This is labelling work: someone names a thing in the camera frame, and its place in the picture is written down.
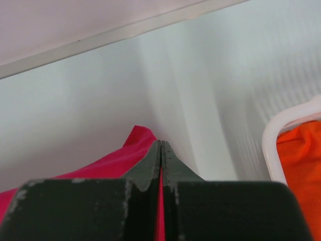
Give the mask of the white perforated plastic basket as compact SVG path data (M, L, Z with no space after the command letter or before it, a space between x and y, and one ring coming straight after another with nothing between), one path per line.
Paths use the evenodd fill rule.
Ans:
M281 111L266 125L262 136L262 151L272 181L287 184L277 152L277 137L302 123L316 120L320 120L320 95Z

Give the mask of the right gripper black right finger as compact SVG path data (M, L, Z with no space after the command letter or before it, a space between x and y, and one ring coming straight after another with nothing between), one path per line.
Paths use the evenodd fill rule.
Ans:
M283 183L205 181L161 143L166 240L312 240Z

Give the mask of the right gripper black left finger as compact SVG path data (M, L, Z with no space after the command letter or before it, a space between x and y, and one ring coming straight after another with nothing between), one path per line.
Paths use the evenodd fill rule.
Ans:
M1 240L153 240L161 142L116 179L38 179L15 194Z

